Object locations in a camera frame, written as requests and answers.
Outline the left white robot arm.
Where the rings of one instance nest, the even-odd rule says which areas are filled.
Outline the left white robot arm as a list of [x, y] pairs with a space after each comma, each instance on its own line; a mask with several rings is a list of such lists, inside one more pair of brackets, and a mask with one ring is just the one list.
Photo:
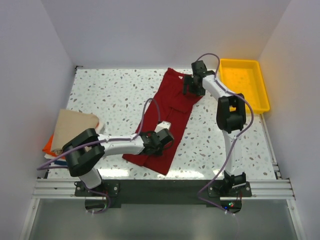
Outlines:
[[79, 178], [92, 196], [99, 196], [104, 184], [96, 164], [102, 157], [125, 154], [160, 156], [173, 142], [174, 136], [167, 128], [128, 136], [107, 136], [88, 128], [66, 143], [62, 154], [69, 174]]

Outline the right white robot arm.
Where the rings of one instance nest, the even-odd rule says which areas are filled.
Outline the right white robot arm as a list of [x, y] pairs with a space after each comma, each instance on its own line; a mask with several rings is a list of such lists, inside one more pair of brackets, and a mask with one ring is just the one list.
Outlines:
[[217, 101], [216, 124], [223, 133], [226, 150], [222, 189], [227, 196], [233, 197], [247, 181], [240, 138], [246, 123], [244, 96], [227, 88], [202, 60], [193, 62], [191, 69], [192, 75], [184, 77], [182, 93], [202, 97], [209, 92]]

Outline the dark red t shirt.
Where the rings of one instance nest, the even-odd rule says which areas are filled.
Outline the dark red t shirt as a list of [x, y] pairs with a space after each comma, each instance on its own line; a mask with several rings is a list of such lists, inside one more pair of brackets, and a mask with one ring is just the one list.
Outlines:
[[169, 172], [193, 106], [201, 99], [200, 96], [191, 93], [183, 94], [185, 76], [183, 73], [168, 68], [153, 97], [158, 103], [161, 120], [171, 123], [173, 146], [166, 149], [161, 156], [124, 154], [122, 156], [124, 160], [163, 175]]

